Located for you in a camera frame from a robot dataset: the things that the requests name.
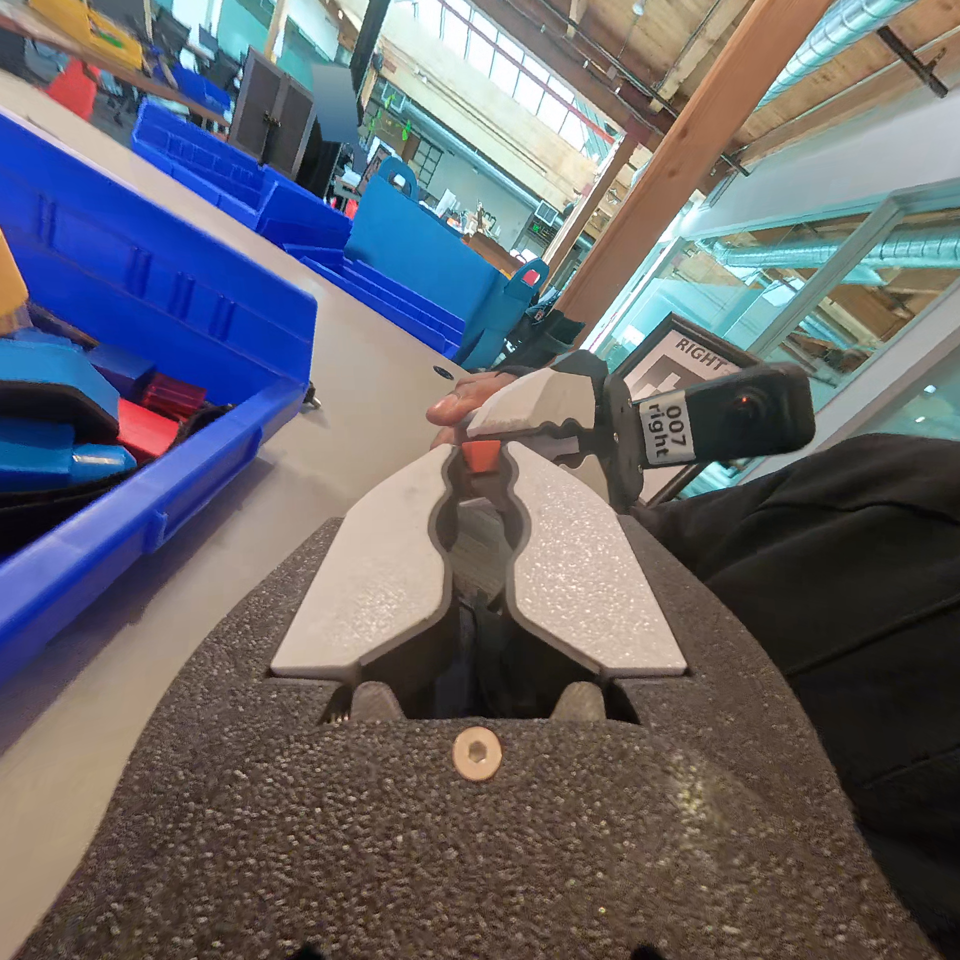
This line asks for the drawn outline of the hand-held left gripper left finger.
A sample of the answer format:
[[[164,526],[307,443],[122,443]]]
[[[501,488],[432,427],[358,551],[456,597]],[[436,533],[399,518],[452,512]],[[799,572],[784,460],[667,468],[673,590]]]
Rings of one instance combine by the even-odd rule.
[[[439,445],[342,519],[270,662],[270,675],[357,688],[381,682],[406,705],[450,666],[459,632],[450,553],[460,449]]]

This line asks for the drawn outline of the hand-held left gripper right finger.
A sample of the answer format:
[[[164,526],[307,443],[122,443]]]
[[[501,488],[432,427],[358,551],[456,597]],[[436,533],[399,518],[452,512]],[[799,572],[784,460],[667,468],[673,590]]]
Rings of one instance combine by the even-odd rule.
[[[505,605],[524,695],[551,710],[565,687],[683,677],[688,661],[621,516],[563,466],[502,449],[509,532]]]

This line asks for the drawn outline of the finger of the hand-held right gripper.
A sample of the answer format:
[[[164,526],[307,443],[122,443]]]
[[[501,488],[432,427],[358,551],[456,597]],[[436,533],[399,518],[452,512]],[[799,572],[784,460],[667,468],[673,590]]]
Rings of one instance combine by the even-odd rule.
[[[514,553],[508,539],[512,517],[505,478],[435,474],[430,493],[429,594],[450,596],[454,589],[500,592]]]
[[[599,462],[596,397],[587,375],[543,368],[492,395],[473,415],[463,442],[519,444],[551,463]]]

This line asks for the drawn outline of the large blue plastic bin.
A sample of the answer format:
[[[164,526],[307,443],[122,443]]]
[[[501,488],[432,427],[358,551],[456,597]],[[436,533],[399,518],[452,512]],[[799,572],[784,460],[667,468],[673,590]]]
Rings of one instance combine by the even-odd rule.
[[[2,682],[140,557],[156,552],[299,410],[315,299],[2,114],[2,234],[33,318],[148,359],[206,390],[161,457],[115,478],[2,492]],[[118,393],[2,381],[2,417],[117,445]]]

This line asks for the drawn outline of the person's right hand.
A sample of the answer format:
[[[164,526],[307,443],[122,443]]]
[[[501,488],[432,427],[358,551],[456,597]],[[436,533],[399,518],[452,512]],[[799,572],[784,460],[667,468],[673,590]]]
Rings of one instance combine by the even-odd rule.
[[[453,390],[426,411],[427,422],[438,427],[430,449],[460,445],[474,413],[495,393],[531,372],[531,367],[509,366],[505,370],[482,371],[460,379]]]

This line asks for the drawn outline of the dark cloth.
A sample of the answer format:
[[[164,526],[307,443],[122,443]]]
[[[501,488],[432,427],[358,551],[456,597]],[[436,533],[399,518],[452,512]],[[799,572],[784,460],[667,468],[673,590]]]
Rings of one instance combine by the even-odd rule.
[[[573,350],[584,327],[584,323],[568,318],[554,306],[533,306],[524,312],[507,338],[506,366],[548,366]]]

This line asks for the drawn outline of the stacked low blue bins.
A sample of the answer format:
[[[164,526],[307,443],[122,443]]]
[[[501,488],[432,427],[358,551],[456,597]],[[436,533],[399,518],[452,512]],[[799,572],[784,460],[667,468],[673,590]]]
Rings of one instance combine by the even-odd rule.
[[[453,360],[458,354],[465,322],[449,310],[369,265],[347,258],[342,249],[299,244],[281,247],[314,273],[445,359]]]

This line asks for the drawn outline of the blue bins in background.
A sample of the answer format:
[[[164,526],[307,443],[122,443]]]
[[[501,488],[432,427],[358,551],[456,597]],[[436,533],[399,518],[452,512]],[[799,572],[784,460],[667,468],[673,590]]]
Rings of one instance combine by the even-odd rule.
[[[464,321],[464,327],[511,276],[417,202],[412,170],[383,159],[352,220],[344,255],[400,282]]]

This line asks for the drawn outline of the person's black jacket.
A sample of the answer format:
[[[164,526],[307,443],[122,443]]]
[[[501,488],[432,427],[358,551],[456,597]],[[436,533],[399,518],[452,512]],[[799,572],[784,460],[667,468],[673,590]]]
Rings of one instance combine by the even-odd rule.
[[[958,958],[958,441],[861,435],[631,513],[763,647],[894,892]]]

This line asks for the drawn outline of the dark red ribbed box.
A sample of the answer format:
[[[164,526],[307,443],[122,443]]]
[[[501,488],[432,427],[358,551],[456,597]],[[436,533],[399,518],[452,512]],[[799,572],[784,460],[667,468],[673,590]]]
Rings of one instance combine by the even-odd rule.
[[[145,409],[180,424],[196,416],[206,402],[206,389],[159,371],[151,376],[139,400]]]

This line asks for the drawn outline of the medium blue bin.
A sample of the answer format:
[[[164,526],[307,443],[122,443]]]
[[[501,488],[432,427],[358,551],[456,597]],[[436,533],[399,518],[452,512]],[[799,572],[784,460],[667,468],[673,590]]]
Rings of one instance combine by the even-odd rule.
[[[275,246],[305,246],[342,251],[353,220],[268,166],[262,174],[253,230]]]

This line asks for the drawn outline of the dark blue block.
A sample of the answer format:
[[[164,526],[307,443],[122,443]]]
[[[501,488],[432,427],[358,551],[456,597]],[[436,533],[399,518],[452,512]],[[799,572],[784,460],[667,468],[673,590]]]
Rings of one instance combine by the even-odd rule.
[[[93,368],[127,402],[139,403],[158,372],[156,364],[123,347],[99,343],[85,353]]]

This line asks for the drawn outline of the blue plastic tool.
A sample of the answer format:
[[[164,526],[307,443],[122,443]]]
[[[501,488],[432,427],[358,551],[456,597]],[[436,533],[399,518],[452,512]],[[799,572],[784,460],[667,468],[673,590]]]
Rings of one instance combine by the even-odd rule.
[[[1,492],[28,494],[98,483],[138,466],[121,445],[79,443],[74,428],[30,418],[1,418]]]

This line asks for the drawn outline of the blue plastic block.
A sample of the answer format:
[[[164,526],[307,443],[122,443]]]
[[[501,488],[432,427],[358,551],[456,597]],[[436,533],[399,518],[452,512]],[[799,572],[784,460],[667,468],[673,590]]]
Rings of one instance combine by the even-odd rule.
[[[1,380],[117,394],[82,351],[50,342],[1,342]]]

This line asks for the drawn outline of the black cabinet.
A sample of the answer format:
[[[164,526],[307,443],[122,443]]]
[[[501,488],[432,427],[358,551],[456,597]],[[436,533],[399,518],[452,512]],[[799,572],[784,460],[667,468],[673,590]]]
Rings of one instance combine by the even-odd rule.
[[[260,166],[294,180],[315,122],[312,94],[249,47],[227,143]]]

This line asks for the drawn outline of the blue divided bin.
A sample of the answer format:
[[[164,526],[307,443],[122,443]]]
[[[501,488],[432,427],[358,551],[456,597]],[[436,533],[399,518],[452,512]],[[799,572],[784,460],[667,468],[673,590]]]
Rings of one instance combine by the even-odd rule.
[[[130,148],[213,207],[258,230],[272,186],[241,150],[152,102],[138,109]]]

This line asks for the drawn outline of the yellow masking tape roll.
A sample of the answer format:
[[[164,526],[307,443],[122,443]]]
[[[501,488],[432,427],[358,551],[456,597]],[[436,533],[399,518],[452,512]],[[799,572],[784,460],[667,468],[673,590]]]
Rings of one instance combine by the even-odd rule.
[[[1,337],[30,327],[30,294],[9,243],[1,233]]]

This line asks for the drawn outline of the orange cone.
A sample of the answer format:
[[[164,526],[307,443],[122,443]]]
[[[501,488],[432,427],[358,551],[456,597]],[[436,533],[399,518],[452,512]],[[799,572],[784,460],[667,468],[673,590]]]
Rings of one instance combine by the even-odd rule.
[[[90,123],[100,91],[101,71],[71,57],[66,66],[47,84],[46,94],[56,103]]]

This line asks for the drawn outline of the yellow bin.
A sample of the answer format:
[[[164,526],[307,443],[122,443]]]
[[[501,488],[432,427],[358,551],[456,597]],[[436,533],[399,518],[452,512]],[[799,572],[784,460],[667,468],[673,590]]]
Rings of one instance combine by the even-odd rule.
[[[128,29],[95,10],[86,1],[28,1],[28,6],[74,41],[111,62],[141,71],[140,41]]]

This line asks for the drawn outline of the wooden post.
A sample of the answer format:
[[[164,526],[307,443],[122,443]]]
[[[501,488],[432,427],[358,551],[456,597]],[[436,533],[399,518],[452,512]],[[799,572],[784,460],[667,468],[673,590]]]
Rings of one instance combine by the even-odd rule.
[[[557,302],[582,347],[830,1],[756,1]]]

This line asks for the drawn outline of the silver ventilation duct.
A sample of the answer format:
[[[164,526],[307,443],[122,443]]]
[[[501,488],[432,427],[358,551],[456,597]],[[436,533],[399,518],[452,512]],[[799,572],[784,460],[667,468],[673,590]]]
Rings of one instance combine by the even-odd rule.
[[[842,52],[886,26],[914,1],[836,1],[782,68],[756,111],[828,64]]]

